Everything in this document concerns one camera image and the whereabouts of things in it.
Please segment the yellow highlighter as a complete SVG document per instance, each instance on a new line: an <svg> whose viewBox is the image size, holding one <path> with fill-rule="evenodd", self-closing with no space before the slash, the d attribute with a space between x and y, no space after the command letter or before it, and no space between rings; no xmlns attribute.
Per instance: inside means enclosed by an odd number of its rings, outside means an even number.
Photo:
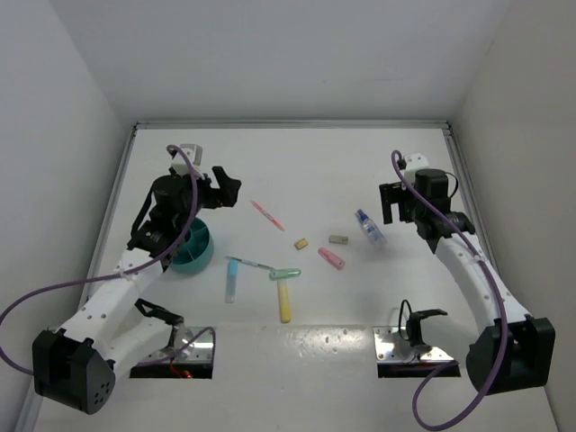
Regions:
<svg viewBox="0 0 576 432"><path fill-rule="evenodd" d="M285 279L277 282L280 320L283 324L292 320L292 309L289 299L288 285Z"/></svg>

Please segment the clear blue spray bottle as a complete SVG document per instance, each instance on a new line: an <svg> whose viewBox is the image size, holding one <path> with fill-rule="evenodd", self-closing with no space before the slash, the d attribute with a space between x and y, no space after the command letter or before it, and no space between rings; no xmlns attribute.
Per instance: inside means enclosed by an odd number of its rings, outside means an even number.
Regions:
<svg viewBox="0 0 576 432"><path fill-rule="evenodd" d="M362 209L358 209L355 212L355 216L370 243L375 248L383 248L386 244L386 239L375 222Z"/></svg>

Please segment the blue highlighter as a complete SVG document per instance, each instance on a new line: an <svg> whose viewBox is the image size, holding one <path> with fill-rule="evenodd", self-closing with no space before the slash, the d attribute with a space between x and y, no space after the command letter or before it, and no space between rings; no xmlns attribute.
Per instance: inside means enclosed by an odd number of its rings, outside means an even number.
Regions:
<svg viewBox="0 0 576 432"><path fill-rule="evenodd" d="M232 304L236 298L236 286L239 271L239 263L231 259L227 267L225 302Z"/></svg>

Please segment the pink pen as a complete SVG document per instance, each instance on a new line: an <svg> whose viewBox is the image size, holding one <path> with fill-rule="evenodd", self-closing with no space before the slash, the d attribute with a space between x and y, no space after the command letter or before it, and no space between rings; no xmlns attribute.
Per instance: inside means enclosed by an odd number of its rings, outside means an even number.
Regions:
<svg viewBox="0 0 576 432"><path fill-rule="evenodd" d="M271 215L262 205L260 205L258 202L255 202L254 200L251 200L250 203L276 228L278 228L281 232L285 232L284 225L277 218Z"/></svg>

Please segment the beige eraser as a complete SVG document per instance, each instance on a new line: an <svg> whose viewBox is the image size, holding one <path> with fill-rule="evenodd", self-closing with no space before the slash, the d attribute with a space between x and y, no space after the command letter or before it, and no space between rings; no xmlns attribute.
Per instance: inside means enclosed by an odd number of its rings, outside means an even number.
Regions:
<svg viewBox="0 0 576 432"><path fill-rule="evenodd" d="M348 236L330 234L328 236L328 242L330 244L347 245L349 242L349 239L348 239Z"/></svg>

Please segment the small tan eraser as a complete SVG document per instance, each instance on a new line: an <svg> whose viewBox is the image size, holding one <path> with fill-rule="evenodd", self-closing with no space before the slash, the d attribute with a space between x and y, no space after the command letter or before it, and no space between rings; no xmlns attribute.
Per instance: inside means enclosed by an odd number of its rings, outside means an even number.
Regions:
<svg viewBox="0 0 576 432"><path fill-rule="evenodd" d="M297 250L301 250L308 246L308 241L306 238L301 238L294 243L294 246Z"/></svg>

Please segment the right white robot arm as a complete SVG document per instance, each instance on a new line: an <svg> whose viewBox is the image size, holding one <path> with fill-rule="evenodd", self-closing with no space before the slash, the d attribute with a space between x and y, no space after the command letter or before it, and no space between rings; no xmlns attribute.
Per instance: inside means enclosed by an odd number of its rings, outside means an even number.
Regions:
<svg viewBox="0 0 576 432"><path fill-rule="evenodd" d="M471 220L452 210L447 173L420 168L397 174L399 182L379 187L383 221L392 223L392 206L398 206L400 220L416 226L466 299L479 331L465 358L473 387L496 394L546 385L554 326L534 317L502 282Z"/></svg>

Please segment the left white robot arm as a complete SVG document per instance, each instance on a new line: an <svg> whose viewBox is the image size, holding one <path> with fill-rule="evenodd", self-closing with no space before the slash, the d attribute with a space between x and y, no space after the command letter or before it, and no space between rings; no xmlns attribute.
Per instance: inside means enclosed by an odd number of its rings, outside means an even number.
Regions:
<svg viewBox="0 0 576 432"><path fill-rule="evenodd" d="M199 210L236 204L241 182L220 166L212 172L208 177L172 168L152 183L117 275L96 288L58 329L43 330L34 339L32 370L39 395L95 414L119 378L155 352L174 347L183 317L142 295L190 238Z"/></svg>

